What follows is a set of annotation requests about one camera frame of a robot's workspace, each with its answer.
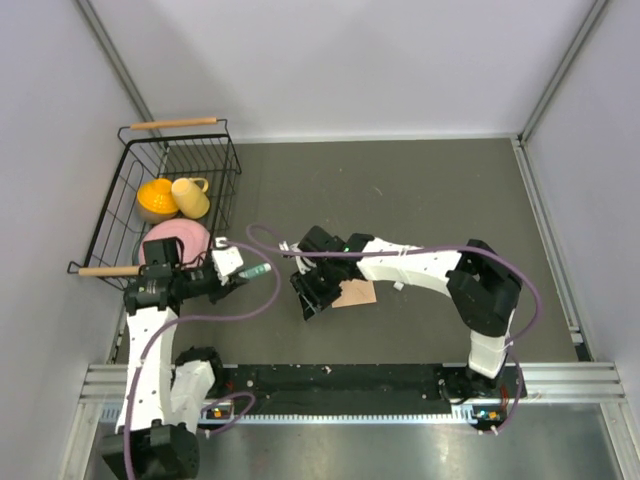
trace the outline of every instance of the white wall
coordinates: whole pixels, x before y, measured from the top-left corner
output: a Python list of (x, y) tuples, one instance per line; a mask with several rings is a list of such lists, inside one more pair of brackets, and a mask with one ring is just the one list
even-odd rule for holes
[(121, 305), (69, 276), (135, 120), (69, 0), (5, 5), (0, 29), (0, 477), (56, 478), (87, 364)]
[(589, 340), (640, 421), (640, 3), (615, 0), (530, 144)]
[(593, 0), (93, 0), (158, 118), (235, 138), (522, 130)]

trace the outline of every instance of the pink bowl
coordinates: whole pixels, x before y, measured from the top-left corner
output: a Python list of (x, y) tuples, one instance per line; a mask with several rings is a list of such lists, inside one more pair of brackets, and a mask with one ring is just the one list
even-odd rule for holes
[[(169, 237), (178, 237), (182, 240), (184, 244), (182, 263), (190, 263), (193, 262), (198, 255), (207, 250), (210, 235), (206, 228), (193, 220), (176, 218), (164, 221), (149, 230), (149, 233), (142, 239), (140, 250), (138, 251), (140, 264), (145, 263), (144, 252), (142, 251), (142, 244), (144, 242)], [(193, 266), (199, 264), (200, 262), (193, 262)]]

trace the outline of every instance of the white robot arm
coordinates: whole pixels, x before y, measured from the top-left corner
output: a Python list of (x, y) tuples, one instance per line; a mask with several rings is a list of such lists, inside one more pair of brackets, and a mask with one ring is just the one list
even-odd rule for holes
[[(471, 240), (470, 246), (493, 252)], [(371, 235), (354, 234), (347, 242), (313, 227), (294, 246), (303, 252), (362, 252), (361, 258), (297, 258), (291, 277), (305, 320), (327, 308), (341, 295), (345, 280), (387, 280), (428, 288), (451, 298), (471, 329), (468, 368), (491, 388), (505, 358), (509, 327), (518, 303), (521, 282), (506, 268), (477, 254), (458, 251), (407, 255), (419, 247), (396, 245)], [(400, 252), (394, 256), (365, 256)]]

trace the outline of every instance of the yellow cup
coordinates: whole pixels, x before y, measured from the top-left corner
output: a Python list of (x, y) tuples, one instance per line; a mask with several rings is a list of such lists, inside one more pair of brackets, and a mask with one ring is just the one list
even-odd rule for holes
[(211, 207), (205, 195), (208, 189), (206, 178), (179, 178), (171, 185), (171, 194), (184, 216), (195, 220), (204, 216)]

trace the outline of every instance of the wire basket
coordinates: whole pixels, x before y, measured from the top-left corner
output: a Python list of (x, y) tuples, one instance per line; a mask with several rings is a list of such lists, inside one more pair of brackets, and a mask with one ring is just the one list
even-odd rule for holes
[[(166, 136), (165, 129), (190, 127), (189, 134)], [(216, 236), (229, 228), (236, 176), (242, 173), (231, 141), (227, 120), (213, 117), (148, 122), (122, 127), (118, 138), (124, 152), (109, 186), (98, 221), (82, 263), (71, 261), (67, 273), (85, 274), (86, 268), (136, 265), (137, 252), (152, 225), (135, 208), (138, 189), (155, 178), (176, 180), (203, 177), (209, 182), (209, 211), (199, 223)], [(128, 284), (126, 276), (100, 277), (118, 290)]]

